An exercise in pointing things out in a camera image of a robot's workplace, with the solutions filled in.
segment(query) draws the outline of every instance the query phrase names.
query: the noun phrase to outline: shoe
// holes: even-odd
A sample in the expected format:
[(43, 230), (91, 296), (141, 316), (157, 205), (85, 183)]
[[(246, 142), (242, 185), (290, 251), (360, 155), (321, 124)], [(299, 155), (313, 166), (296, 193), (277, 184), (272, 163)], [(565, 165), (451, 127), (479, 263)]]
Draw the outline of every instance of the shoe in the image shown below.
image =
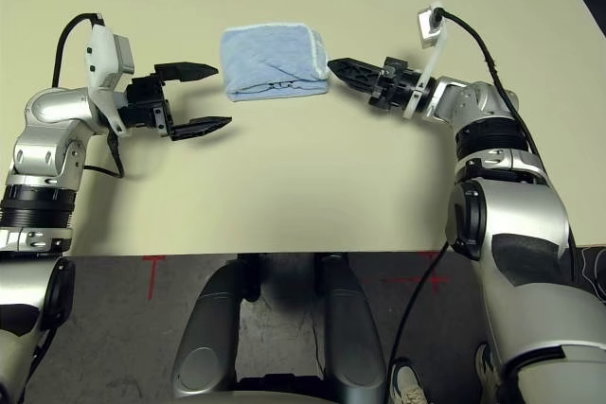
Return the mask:
[(475, 351), (475, 372), (482, 384), (482, 398), (480, 404), (496, 404), (497, 389), (501, 379), (494, 367), (494, 358), (489, 345), (482, 343)]
[(393, 404), (428, 404), (420, 379), (409, 359), (396, 360), (389, 375)]

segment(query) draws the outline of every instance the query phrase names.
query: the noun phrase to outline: table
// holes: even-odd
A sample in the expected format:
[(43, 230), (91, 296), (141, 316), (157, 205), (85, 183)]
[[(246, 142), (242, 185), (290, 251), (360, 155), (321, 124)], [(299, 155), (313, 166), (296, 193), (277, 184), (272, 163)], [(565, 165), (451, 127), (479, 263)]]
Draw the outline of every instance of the table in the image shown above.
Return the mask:
[[(416, 13), (434, 0), (0, 0), (0, 164), (23, 108), (50, 84), (58, 36), (75, 14), (101, 11), (131, 40), (135, 73), (154, 63), (219, 66), (230, 26), (305, 22), (333, 58), (385, 56), (422, 68)], [(578, 244), (606, 243), (606, 40), (581, 0), (440, 0), (485, 38), (520, 98)], [(67, 43), (61, 85), (85, 84), (88, 27)], [(435, 76), (489, 80), (476, 44), (451, 27)], [(171, 143), (136, 131), (121, 142), (127, 178), (86, 171), (74, 255), (409, 251), (439, 247), (453, 184), (447, 127), (375, 115), (333, 77), (324, 96), (232, 103), (221, 76), (168, 83), (177, 122), (231, 115), (207, 137)], [(88, 164), (111, 166), (102, 138)]]

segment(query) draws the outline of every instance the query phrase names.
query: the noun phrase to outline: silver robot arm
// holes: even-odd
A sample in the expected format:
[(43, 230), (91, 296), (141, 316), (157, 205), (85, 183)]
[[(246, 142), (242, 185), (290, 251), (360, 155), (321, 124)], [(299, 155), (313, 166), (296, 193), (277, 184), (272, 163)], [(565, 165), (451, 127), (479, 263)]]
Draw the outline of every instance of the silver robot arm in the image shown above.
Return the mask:
[[(93, 25), (86, 46), (88, 86), (58, 88), (62, 45), (75, 24)], [(202, 79), (215, 68), (189, 62), (155, 65), (133, 79), (133, 56), (125, 37), (115, 35), (100, 16), (84, 13), (60, 38), (53, 88), (35, 95), (25, 108), (26, 126), (18, 137), (0, 202), (0, 403), (13, 404), (40, 363), (57, 328), (67, 320), (74, 292), (74, 264), (62, 257), (71, 245), (70, 220), (82, 171), (122, 177), (117, 139), (129, 129), (148, 127), (172, 140), (213, 132), (230, 117), (204, 117), (175, 125), (164, 99), (166, 80)], [(118, 172), (86, 166), (91, 136), (107, 135)]]
[[(444, 23), (433, 22), (434, 8), (419, 14), (419, 31), (424, 44), (442, 47)], [(446, 237), (472, 260), (481, 285), (504, 384), (500, 402), (602, 402), (606, 308), (561, 272), (566, 210), (495, 86), (433, 79), (427, 69), (421, 74), (392, 58), (383, 68), (353, 59), (329, 67), (369, 93), (371, 105), (452, 130), (458, 162)], [(515, 94), (506, 94), (517, 107)]]

